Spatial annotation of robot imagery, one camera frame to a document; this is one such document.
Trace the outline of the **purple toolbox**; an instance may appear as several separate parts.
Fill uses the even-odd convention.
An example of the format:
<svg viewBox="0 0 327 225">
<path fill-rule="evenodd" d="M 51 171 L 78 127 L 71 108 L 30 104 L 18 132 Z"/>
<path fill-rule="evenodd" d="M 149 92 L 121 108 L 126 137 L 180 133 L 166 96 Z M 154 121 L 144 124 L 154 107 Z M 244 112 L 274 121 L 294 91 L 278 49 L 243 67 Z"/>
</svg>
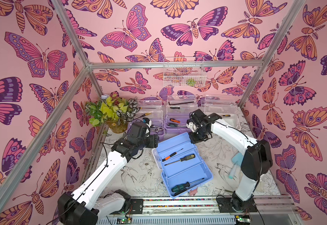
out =
<svg viewBox="0 0 327 225">
<path fill-rule="evenodd" d="M 164 118 L 164 130 L 166 134 L 178 135 L 190 132 L 187 127 L 189 115 L 198 109 L 195 95 L 171 95 L 167 97 L 166 112 Z"/>
<path fill-rule="evenodd" d="M 134 122 L 143 122 L 147 118 L 151 122 L 150 134 L 158 135 L 159 141 L 164 139 L 164 105 L 161 100 L 143 99 L 138 100 L 140 111 L 134 117 L 134 120 L 128 124 L 128 130 Z"/>
</svg>

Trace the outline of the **blue white toolbox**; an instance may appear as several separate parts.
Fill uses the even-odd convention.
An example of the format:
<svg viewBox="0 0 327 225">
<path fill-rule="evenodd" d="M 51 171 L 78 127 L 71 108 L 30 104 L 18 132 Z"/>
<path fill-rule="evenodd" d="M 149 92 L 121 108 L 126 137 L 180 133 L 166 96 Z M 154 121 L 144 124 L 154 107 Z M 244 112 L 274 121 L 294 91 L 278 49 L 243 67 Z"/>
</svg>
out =
<svg viewBox="0 0 327 225">
<path fill-rule="evenodd" d="M 162 162 L 162 159 L 182 148 L 183 150 L 178 152 L 177 155 L 173 156 L 167 161 Z M 195 154 L 196 158 L 165 166 L 165 164 L 174 162 L 190 154 Z M 187 194 L 188 192 L 197 189 L 213 179 L 213 173 L 199 155 L 198 147 L 191 143 L 187 132 L 160 142 L 158 147 L 152 150 L 152 155 L 158 168 L 162 171 L 161 177 L 164 185 L 166 186 L 169 197 L 173 199 Z M 193 182 L 201 178 L 204 179 L 190 185 L 190 191 L 186 191 L 179 196 L 173 196 L 175 194 L 172 192 L 172 188 L 174 186 L 186 182 Z"/>
</svg>

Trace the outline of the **left purple toolbox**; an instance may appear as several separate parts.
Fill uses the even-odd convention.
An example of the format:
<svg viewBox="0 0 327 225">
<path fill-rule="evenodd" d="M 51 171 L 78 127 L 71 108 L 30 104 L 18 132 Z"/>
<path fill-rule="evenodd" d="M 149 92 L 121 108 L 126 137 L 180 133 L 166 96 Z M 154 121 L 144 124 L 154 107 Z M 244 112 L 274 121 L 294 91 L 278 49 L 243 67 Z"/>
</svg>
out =
<svg viewBox="0 0 327 225">
<path fill-rule="evenodd" d="M 164 139 L 164 105 L 161 100 L 143 99 L 138 100 L 140 111 L 134 117 L 134 120 L 128 124 L 128 130 L 134 122 L 143 122 L 147 118 L 151 122 L 150 134 L 158 135 L 159 141 Z"/>
</svg>

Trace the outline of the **black yellow screwdriver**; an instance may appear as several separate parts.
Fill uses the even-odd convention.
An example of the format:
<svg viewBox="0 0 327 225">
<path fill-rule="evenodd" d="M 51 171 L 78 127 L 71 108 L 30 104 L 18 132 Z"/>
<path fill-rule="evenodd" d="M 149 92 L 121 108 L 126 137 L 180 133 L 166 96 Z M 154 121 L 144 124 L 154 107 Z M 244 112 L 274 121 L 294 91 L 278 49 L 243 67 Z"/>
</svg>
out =
<svg viewBox="0 0 327 225">
<path fill-rule="evenodd" d="M 174 162 L 165 164 L 165 166 L 168 166 L 168 165 L 171 165 L 171 164 L 174 164 L 174 163 L 177 163 L 177 162 L 189 161 L 189 160 L 194 159 L 194 158 L 196 158 L 196 155 L 195 154 L 190 154 L 190 155 L 187 155 L 187 156 L 184 156 L 184 157 L 180 158 L 179 160 L 176 160 Z"/>
</svg>

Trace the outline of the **white clear-lid toolbox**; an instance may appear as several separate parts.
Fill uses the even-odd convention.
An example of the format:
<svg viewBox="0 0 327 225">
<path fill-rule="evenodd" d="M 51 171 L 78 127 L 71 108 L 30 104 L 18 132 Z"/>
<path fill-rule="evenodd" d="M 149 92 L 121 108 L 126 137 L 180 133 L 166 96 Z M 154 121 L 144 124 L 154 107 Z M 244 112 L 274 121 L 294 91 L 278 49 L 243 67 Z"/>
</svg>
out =
<svg viewBox="0 0 327 225">
<path fill-rule="evenodd" d="M 233 96 L 206 94 L 204 100 L 204 113 L 220 115 L 230 126 L 241 129 L 237 103 Z"/>
</svg>

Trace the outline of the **middle purple toolbox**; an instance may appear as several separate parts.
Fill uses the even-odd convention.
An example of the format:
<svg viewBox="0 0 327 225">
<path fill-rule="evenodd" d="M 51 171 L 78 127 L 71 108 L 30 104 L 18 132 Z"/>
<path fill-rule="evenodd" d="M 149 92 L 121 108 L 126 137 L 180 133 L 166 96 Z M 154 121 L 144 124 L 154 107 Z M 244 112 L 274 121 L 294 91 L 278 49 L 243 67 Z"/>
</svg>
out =
<svg viewBox="0 0 327 225">
<path fill-rule="evenodd" d="M 171 95 L 167 97 L 166 112 L 164 118 L 164 130 L 166 134 L 178 135 L 190 132 L 187 127 L 189 115 L 198 109 L 195 95 Z"/>
</svg>

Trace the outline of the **orange precision screwdriver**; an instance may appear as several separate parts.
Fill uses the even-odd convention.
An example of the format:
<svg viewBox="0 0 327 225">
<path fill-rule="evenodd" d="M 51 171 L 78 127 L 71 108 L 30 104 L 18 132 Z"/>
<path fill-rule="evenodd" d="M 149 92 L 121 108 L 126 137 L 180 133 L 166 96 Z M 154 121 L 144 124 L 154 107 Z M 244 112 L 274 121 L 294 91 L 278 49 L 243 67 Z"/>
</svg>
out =
<svg viewBox="0 0 327 225">
<path fill-rule="evenodd" d="M 182 151 L 182 150 L 183 150 L 183 148 L 180 149 L 180 150 L 178 150 L 178 151 L 176 151 L 176 152 L 174 152 L 174 153 L 172 153 L 172 154 L 170 154 L 169 156 L 167 156 L 167 157 L 165 157 L 164 159 L 162 159 L 162 162 L 167 161 L 168 159 L 170 159 L 170 158 L 172 158 L 173 156 L 177 155 L 177 153 L 180 152 L 180 151 Z"/>
</svg>

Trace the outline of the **green handled screwdriver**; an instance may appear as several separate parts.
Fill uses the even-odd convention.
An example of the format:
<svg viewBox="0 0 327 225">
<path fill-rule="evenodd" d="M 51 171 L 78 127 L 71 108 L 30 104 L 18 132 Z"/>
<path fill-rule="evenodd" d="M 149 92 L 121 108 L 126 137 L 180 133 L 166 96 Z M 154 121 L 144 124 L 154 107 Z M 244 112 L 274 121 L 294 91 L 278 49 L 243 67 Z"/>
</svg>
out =
<svg viewBox="0 0 327 225">
<path fill-rule="evenodd" d="M 196 181 L 192 181 L 192 182 L 186 182 L 186 183 L 182 183 L 182 184 L 178 184 L 176 186 L 174 186 L 172 188 L 172 192 L 174 192 L 175 194 L 180 192 L 180 191 L 183 191 L 185 190 L 186 188 L 189 188 L 191 184 L 194 184 L 194 183 L 197 183 L 201 180 L 203 180 L 204 178 L 201 178 L 201 179 L 198 179 Z"/>
</svg>

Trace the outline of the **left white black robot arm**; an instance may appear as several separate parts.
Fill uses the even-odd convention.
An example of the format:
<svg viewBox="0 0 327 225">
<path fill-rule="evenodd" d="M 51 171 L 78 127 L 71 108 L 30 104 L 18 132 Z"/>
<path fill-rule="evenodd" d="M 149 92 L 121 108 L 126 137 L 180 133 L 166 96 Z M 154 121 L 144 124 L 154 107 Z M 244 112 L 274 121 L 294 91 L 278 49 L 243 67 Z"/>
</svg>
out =
<svg viewBox="0 0 327 225">
<path fill-rule="evenodd" d="M 106 152 L 106 159 L 99 168 L 71 194 L 61 195 L 57 220 L 64 225 L 95 225 L 113 212 L 128 211 L 131 197 L 126 192 L 117 190 L 104 198 L 100 195 L 130 160 L 138 159 L 145 148 L 158 146 L 159 137 L 151 134 L 150 129 L 148 118 L 132 123 L 127 134 Z"/>
</svg>

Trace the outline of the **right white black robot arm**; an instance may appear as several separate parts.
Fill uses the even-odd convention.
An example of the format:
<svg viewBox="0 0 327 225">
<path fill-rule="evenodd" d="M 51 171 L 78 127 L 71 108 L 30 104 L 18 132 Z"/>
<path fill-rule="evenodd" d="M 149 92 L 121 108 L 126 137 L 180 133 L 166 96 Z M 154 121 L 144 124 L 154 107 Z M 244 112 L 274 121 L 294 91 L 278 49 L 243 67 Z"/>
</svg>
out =
<svg viewBox="0 0 327 225">
<path fill-rule="evenodd" d="M 261 176 L 273 165 L 271 146 L 268 141 L 257 140 L 243 134 L 227 123 L 222 116 L 212 113 L 204 114 L 200 109 L 189 114 L 187 127 L 191 130 L 191 143 L 205 142 L 216 134 L 235 147 L 243 155 L 240 183 L 231 196 L 231 207 L 236 212 L 249 208 Z"/>
</svg>

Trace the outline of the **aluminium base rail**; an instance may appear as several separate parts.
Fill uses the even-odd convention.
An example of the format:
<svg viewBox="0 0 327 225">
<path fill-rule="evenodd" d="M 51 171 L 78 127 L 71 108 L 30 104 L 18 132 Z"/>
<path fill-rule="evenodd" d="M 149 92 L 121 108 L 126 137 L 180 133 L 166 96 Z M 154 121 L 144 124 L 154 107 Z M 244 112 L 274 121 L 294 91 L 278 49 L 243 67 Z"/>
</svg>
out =
<svg viewBox="0 0 327 225">
<path fill-rule="evenodd" d="M 236 212 L 229 196 L 129 197 L 118 193 L 84 203 L 59 203 L 63 225 L 303 225 L 287 196 L 256 196 Z"/>
</svg>

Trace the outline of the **potted green plant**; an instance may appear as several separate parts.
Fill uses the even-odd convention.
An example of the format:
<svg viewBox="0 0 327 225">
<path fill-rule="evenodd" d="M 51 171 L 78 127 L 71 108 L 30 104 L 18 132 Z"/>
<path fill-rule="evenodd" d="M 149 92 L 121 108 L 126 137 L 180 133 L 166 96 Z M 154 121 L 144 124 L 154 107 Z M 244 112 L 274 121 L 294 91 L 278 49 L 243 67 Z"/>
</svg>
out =
<svg viewBox="0 0 327 225">
<path fill-rule="evenodd" d="M 134 120 L 140 108 L 137 98 L 103 95 L 96 103 L 86 103 L 85 111 L 91 116 L 89 123 L 93 127 L 106 124 L 113 133 L 120 134 L 128 129 L 128 123 Z"/>
</svg>

